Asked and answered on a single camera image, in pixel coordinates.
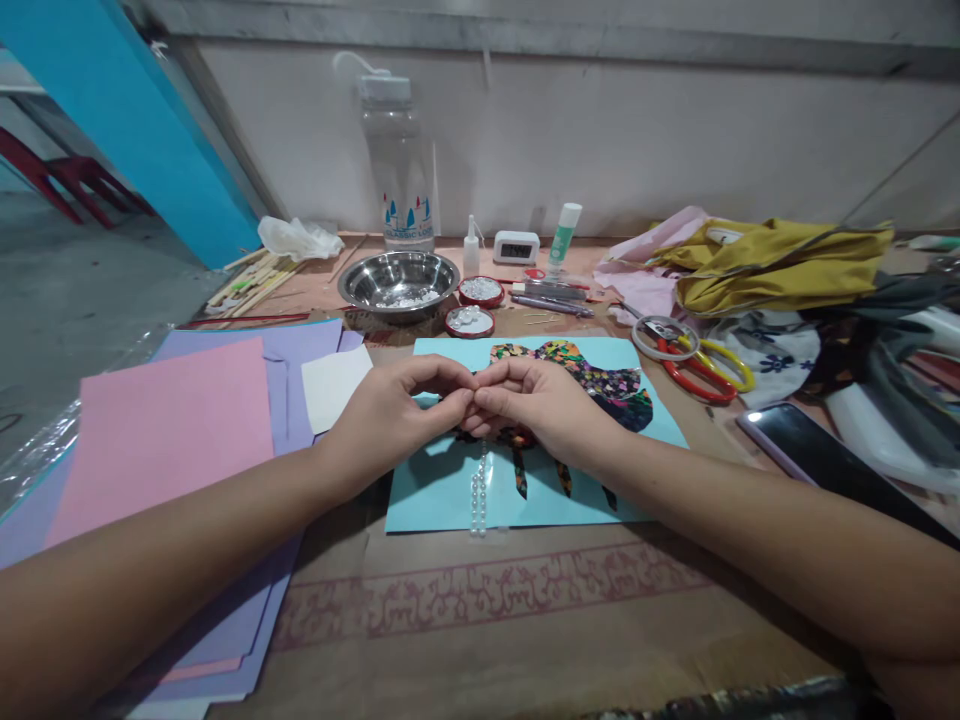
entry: pearl string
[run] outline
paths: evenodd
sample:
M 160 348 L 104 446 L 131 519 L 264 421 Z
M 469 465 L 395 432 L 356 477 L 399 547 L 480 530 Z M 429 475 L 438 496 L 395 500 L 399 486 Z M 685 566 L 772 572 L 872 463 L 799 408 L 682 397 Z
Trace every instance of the pearl string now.
M 470 536 L 487 536 L 487 441 L 480 447 L 480 467 L 471 478 Z

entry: red plastic chair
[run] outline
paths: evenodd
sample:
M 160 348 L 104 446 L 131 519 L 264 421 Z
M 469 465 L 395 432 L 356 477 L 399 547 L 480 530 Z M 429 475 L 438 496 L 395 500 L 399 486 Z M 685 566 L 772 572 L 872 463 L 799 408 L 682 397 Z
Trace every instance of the red plastic chair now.
M 110 218 L 107 217 L 106 213 L 97 207 L 94 199 L 83 189 L 82 185 L 86 185 L 120 212 L 129 212 L 129 208 L 107 187 L 107 184 L 112 185 L 117 192 L 147 215 L 156 215 L 150 205 L 125 188 L 93 158 L 65 157 L 44 162 L 33 150 L 3 128 L 0 128 L 0 155 L 3 155 L 27 180 L 33 183 L 34 187 L 36 187 L 57 210 L 73 220 L 77 225 L 82 225 L 83 220 L 81 220 L 76 211 L 70 207 L 70 204 L 64 200 L 63 196 L 57 192 L 53 183 L 50 182 L 51 178 L 60 183 L 67 192 L 77 199 L 77 202 L 83 205 L 87 211 L 108 230 L 113 227 L 113 223 L 110 221 Z

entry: scissor handle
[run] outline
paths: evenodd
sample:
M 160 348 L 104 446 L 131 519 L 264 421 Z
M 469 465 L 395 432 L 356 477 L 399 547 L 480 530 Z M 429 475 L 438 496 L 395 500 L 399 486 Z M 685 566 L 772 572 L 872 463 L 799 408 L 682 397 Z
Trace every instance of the scissor handle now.
M 664 338 L 657 338 L 657 349 L 660 352 L 666 352 L 672 355 L 681 354 L 679 350 L 670 345 Z M 710 390 L 697 385 L 697 383 L 693 382 L 690 378 L 680 372 L 680 368 L 677 367 L 677 363 L 671 360 L 664 360 L 663 367 L 666 368 L 667 373 L 676 381 L 677 385 L 682 387 L 687 392 L 693 393 L 697 397 L 703 398 L 707 402 L 718 403 L 720 405 L 726 405 L 737 396 L 737 389 L 732 383 L 728 382 L 726 378 L 708 368 L 706 365 L 700 362 L 696 356 L 690 358 L 689 360 L 683 360 L 681 363 L 689 367 L 693 372 L 720 391 L 718 393 L 711 392 Z
M 677 342 L 687 349 L 690 348 L 690 341 L 685 337 L 679 338 Z M 742 380 L 730 377 L 726 372 L 724 372 L 724 369 L 713 362 L 713 360 L 710 359 L 710 356 L 707 355 L 708 350 L 712 353 L 722 355 L 723 357 L 727 358 L 727 360 L 729 360 L 733 366 L 736 367 L 737 372 L 740 373 Z M 704 366 L 708 367 L 710 370 L 733 385 L 737 389 L 737 392 L 750 392 L 757 386 L 756 380 L 754 380 L 753 377 L 753 370 L 750 369 L 750 366 L 743 362 L 743 360 L 741 360 L 740 357 L 732 350 L 725 348 L 719 343 L 701 338 L 700 352 L 694 355 L 694 357 L 697 358 L 697 360 L 699 360 Z

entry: small red container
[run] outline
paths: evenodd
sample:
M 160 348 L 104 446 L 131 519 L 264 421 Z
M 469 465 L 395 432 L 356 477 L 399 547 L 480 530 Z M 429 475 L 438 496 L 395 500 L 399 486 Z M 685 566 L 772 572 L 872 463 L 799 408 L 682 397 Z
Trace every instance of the small red container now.
M 450 333 L 453 337 L 464 338 L 465 340 L 472 340 L 474 338 L 480 337 L 490 337 L 493 335 L 493 331 L 497 327 L 497 320 L 493 317 L 493 313 L 484 310 L 482 307 L 479 308 L 480 312 L 490 318 L 490 327 L 486 330 L 481 330 L 479 332 L 465 332 L 464 330 L 457 330 L 450 324 L 450 319 L 454 313 L 460 312 L 463 310 L 463 306 L 456 307 L 450 310 L 443 318 L 443 324 L 447 328 L 447 332 Z
M 483 278 L 484 280 L 489 280 L 492 283 L 496 283 L 497 287 L 500 288 L 500 294 L 497 295 L 496 297 L 487 298 L 486 300 L 478 300 L 476 298 L 470 297 L 469 295 L 463 292 L 463 283 L 467 282 L 468 280 L 477 280 L 480 278 Z M 503 290 L 503 285 L 497 282 L 494 278 L 489 277 L 487 275 L 474 275 L 473 277 L 464 278 L 463 280 L 460 281 L 460 285 L 457 286 L 457 292 L 460 294 L 461 305 L 479 305 L 480 307 L 486 308 L 487 310 L 491 308 L 495 308 L 497 305 L 502 303 L 503 298 L 506 296 Z

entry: plastic water bottle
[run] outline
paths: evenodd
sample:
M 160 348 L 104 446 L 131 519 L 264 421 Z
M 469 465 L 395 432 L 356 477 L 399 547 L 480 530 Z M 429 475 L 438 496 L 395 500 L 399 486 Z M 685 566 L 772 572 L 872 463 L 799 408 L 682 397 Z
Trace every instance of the plastic water bottle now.
M 410 79 L 374 68 L 349 51 L 334 56 L 334 67 L 346 56 L 370 73 L 359 78 L 360 123 L 370 151 L 387 250 L 433 252 L 433 186 L 424 169 L 424 143 Z

